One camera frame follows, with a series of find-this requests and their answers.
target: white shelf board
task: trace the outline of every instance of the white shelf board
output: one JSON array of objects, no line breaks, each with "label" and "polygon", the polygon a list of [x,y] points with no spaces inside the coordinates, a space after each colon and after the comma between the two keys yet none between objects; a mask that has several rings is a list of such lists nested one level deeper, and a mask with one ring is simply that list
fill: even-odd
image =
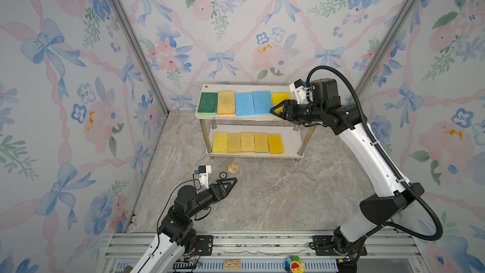
[{"label": "white shelf board", "polygon": [[[217,93],[220,91],[234,91],[235,93],[247,93],[256,91],[270,91],[273,93],[289,93],[289,86],[251,86],[251,85],[202,85],[201,93]],[[276,121],[281,120],[281,118],[273,114],[261,114],[261,115],[248,115],[248,116],[236,116],[236,115],[213,115],[204,116],[199,115],[197,110],[199,109],[197,105],[196,118],[197,119],[216,119],[216,120],[259,120],[259,121]]]},{"label": "white shelf board", "polygon": [[210,156],[234,156],[234,157],[275,157],[275,158],[303,158],[298,156],[297,152],[302,145],[302,138],[300,131],[294,131],[292,126],[273,126],[273,125],[237,125],[237,124],[218,124],[217,129],[210,128],[209,139],[210,145],[214,141],[215,132],[227,132],[227,133],[242,133],[242,132],[254,132],[254,133],[267,133],[267,134],[281,134],[283,141],[283,148],[285,152],[281,155],[270,155],[269,153],[253,153],[242,152],[239,154],[227,154],[227,153],[212,153]]}]

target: gray marble surface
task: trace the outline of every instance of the gray marble surface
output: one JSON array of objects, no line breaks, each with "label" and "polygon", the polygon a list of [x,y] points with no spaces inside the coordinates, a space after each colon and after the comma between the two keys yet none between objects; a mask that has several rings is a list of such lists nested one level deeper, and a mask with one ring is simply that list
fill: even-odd
[{"label": "gray marble surface", "polygon": [[[286,125],[285,121],[220,123]],[[302,138],[306,131],[306,128],[300,130]],[[362,199],[373,194],[371,183],[355,156],[328,128],[316,129],[300,162],[241,157],[210,160],[205,154],[194,112],[172,111],[135,206],[136,220],[129,231],[154,232],[173,188],[190,180],[199,165],[212,166],[209,182],[215,182],[231,162],[239,165],[239,171],[229,173],[228,177],[237,177],[238,183],[227,198],[212,206],[209,216],[194,222],[197,231],[334,229],[354,213]]]}]

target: yellow sponge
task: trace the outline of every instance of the yellow sponge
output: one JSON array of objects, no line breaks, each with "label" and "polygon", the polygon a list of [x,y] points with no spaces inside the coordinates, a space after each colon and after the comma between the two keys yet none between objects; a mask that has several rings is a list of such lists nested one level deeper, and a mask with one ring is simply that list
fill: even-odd
[{"label": "yellow sponge", "polygon": [[283,148],[283,141],[281,140],[281,134],[269,134],[268,145],[271,155],[279,155],[285,152]]},{"label": "yellow sponge", "polygon": [[254,133],[241,133],[241,152],[254,152]]},{"label": "yellow sponge", "polygon": [[[289,93],[274,93],[271,94],[271,101],[273,102],[273,106],[276,106],[280,102],[282,102],[285,99],[291,99],[289,96]],[[283,107],[277,108],[275,110],[275,113],[279,114],[283,111]]]},{"label": "yellow sponge", "polygon": [[227,134],[227,152],[229,154],[241,153],[241,133]]},{"label": "yellow sponge", "polygon": [[227,153],[227,132],[215,132],[212,143],[213,153]]},{"label": "yellow sponge", "polygon": [[266,133],[254,133],[254,152],[268,153],[269,151]]},{"label": "yellow sponge", "polygon": [[221,91],[217,95],[217,114],[235,114],[234,91]]}]

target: sponge with green scrubber layer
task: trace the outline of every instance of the sponge with green scrubber layer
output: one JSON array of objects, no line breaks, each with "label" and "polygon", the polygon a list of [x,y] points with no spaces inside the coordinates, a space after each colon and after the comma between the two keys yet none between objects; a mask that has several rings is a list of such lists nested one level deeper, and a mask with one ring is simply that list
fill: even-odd
[{"label": "sponge with green scrubber layer", "polygon": [[212,116],[216,114],[217,110],[217,93],[202,93],[200,94],[199,107],[197,113],[199,115]]}]

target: wire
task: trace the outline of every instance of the wire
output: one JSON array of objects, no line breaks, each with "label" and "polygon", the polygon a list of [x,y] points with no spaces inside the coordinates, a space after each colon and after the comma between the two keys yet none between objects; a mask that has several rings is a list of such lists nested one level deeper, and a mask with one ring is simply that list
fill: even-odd
[{"label": "wire", "polygon": [[[153,253],[151,255],[154,254],[154,252],[158,249],[158,246],[160,246],[160,236],[158,234],[158,225],[160,224],[160,219],[161,219],[161,216],[163,215],[163,213],[165,212],[165,209],[167,208],[167,205],[168,205],[168,202],[170,201],[170,198],[172,198],[172,195],[173,193],[175,192],[175,190],[177,190],[177,188],[181,185],[183,185],[184,183],[187,183],[187,182],[191,182],[191,180],[187,180],[187,181],[184,181],[182,183],[180,183],[179,185],[177,185],[175,187],[175,189],[172,191],[172,193],[170,193],[170,196],[168,197],[168,200],[167,200],[167,203],[165,204],[165,207],[163,208],[163,210],[161,211],[160,213],[160,216],[158,216],[158,220],[157,220],[157,229],[155,230],[155,233],[157,234],[157,246],[155,247],[155,249],[153,250]],[[145,264],[147,264],[147,262],[150,260],[151,258],[148,257],[147,260],[145,261],[145,263],[142,265],[142,267],[138,270],[138,273],[140,273],[140,271],[143,269],[143,267],[145,266]]]},{"label": "wire", "polygon": [[209,206],[209,213],[207,213],[206,215],[204,215],[203,217],[201,218],[197,218],[197,214],[196,214],[196,217],[193,219],[194,221],[199,221],[199,220],[203,220],[205,217],[207,217],[207,215],[210,214],[210,211],[212,211],[212,208]]},{"label": "wire", "polygon": [[199,181],[199,188],[197,189],[196,178],[195,178],[194,174],[192,174],[192,180],[193,180],[193,187],[196,189],[196,191],[199,191],[200,189],[202,189],[202,185],[200,184],[200,181]]},{"label": "wire", "polygon": [[333,243],[333,244],[330,244],[330,245],[327,245],[327,246],[320,246],[316,242],[311,242],[311,243],[308,244],[308,246],[312,250],[320,250],[320,249],[330,249],[330,248],[333,248],[333,247],[335,247],[335,244]]},{"label": "wire", "polygon": [[184,183],[187,183],[187,182],[191,182],[191,180],[184,181],[184,182],[180,183],[178,186],[175,187],[175,189],[172,191],[172,193],[170,193],[170,196],[168,197],[167,203],[165,204],[165,207],[161,211],[160,216],[158,216],[158,220],[157,220],[157,230],[156,230],[158,243],[157,243],[157,247],[155,248],[155,250],[157,250],[158,249],[158,246],[160,245],[160,237],[158,236],[158,225],[160,224],[161,216],[165,212],[165,209],[167,208],[168,202],[170,201],[170,198],[172,198],[172,195],[175,192],[175,190],[177,190],[177,188],[179,186],[181,186],[181,185],[183,185]]},{"label": "wire", "polygon": [[324,126],[324,127],[327,127],[326,125],[324,124],[319,124],[319,123],[314,123],[314,124],[304,124],[303,126],[308,128],[308,127],[311,127],[311,126],[316,126],[316,125],[321,125],[321,126]]},{"label": "wire", "polygon": [[[370,140],[371,140],[372,144],[374,145],[374,147],[379,151],[380,155],[385,160],[386,164],[390,167],[390,169],[392,170],[392,173],[394,173],[394,175],[396,176],[397,179],[402,180],[404,178],[403,175],[401,174],[401,172],[399,171],[399,169],[396,167],[396,165],[392,162],[392,160],[389,158],[389,156],[384,151],[384,149],[381,147],[381,145],[379,143],[377,143],[377,139],[375,138],[375,136],[372,133],[372,131],[369,129],[369,127],[367,125],[367,118],[364,115],[364,111],[362,109],[362,105],[360,104],[359,97],[357,96],[357,93],[355,92],[354,87],[352,87],[352,84],[347,80],[347,78],[342,73],[340,73],[339,71],[337,71],[336,69],[334,69],[332,67],[320,65],[318,67],[313,68],[310,71],[310,73],[308,73],[308,76],[306,77],[306,86],[307,87],[310,86],[309,85],[310,84],[310,77],[313,75],[313,73],[315,73],[317,70],[321,70],[321,69],[331,71],[332,73],[334,73],[335,75],[337,75],[343,81],[343,83],[345,83],[345,85],[347,86],[347,88],[350,91],[350,94],[352,95],[352,98],[354,99],[355,106],[357,107],[357,109],[359,111],[360,121],[362,123],[362,126],[364,127],[364,130],[367,133],[367,136],[370,138]],[[309,103],[312,103],[310,101],[310,97],[309,96],[306,97],[306,100],[308,100]],[[424,235],[424,234],[417,233],[417,232],[415,232],[413,230],[410,230],[408,228],[405,228],[405,227],[403,227],[403,226],[401,226],[401,225],[399,225],[397,223],[391,222],[391,221],[386,221],[382,225],[391,226],[393,228],[396,228],[396,229],[399,229],[401,231],[404,231],[404,232],[406,232],[406,233],[408,233],[408,234],[410,234],[412,236],[415,236],[415,237],[417,237],[419,239],[422,239],[422,240],[428,240],[428,241],[436,241],[436,240],[439,240],[443,236],[443,225],[441,224],[440,219],[438,218],[438,216],[436,215],[436,213],[421,198],[421,196],[419,196],[414,191],[414,189],[407,182],[401,181],[401,184],[413,196],[413,198],[416,199],[419,204],[421,204],[421,206],[426,210],[426,212],[428,212],[429,216],[431,217],[431,220],[434,223],[434,226],[436,227],[436,232],[433,235]]]},{"label": "wire", "polygon": [[199,259],[200,259],[200,257],[201,257],[201,256],[202,256],[202,252],[200,252],[199,258],[197,258],[197,261],[196,261],[196,268],[197,268],[197,264],[199,263]]}]

